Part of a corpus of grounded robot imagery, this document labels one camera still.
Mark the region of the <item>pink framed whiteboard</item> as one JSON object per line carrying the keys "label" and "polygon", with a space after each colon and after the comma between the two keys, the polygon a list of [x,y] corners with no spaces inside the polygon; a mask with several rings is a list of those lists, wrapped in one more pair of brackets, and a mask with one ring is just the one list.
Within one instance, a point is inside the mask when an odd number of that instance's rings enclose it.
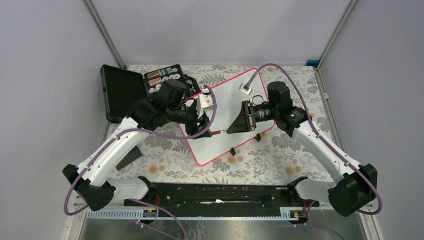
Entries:
{"label": "pink framed whiteboard", "polygon": [[[212,87],[217,102],[217,113],[210,127],[212,132],[227,130],[236,119],[242,101],[250,99],[247,94],[239,90],[239,86],[247,83],[256,70],[256,68],[248,69]],[[256,134],[271,130],[274,126],[275,122],[270,120],[258,123],[256,130],[252,132],[220,133],[212,137],[188,139],[185,141],[188,146],[188,162],[195,166],[205,166],[225,155],[231,156],[231,148],[237,153],[240,146],[253,142]]]}

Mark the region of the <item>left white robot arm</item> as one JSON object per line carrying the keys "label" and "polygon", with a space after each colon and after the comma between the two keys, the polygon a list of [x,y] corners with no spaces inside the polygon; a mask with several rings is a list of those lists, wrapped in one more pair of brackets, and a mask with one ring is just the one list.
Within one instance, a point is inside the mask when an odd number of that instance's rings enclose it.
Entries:
{"label": "left white robot arm", "polygon": [[66,165],[62,173],[70,183],[63,211],[72,216],[86,208],[98,211],[110,202],[135,199],[148,206],[155,192],[140,179],[113,179],[112,170],[148,135],[173,140],[211,137],[210,127],[217,114],[212,88],[204,85],[187,107],[186,86],[167,80],[160,89],[134,102],[115,132],[90,157],[78,165]]}

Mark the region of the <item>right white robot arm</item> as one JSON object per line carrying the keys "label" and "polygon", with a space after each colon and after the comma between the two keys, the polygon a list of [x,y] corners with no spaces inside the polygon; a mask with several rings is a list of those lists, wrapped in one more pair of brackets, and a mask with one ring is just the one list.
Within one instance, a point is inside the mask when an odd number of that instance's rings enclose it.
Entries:
{"label": "right white robot arm", "polygon": [[267,85],[268,101],[254,105],[250,100],[241,103],[238,116],[226,130],[227,134],[248,133],[260,122],[274,121],[294,141],[311,153],[330,174],[332,181],[300,177],[287,187],[287,201],[293,206],[305,200],[328,203],[343,217],[358,212],[373,201],[377,194],[377,170],[362,165],[332,143],[314,125],[306,111],[293,105],[290,90],[284,82]]}

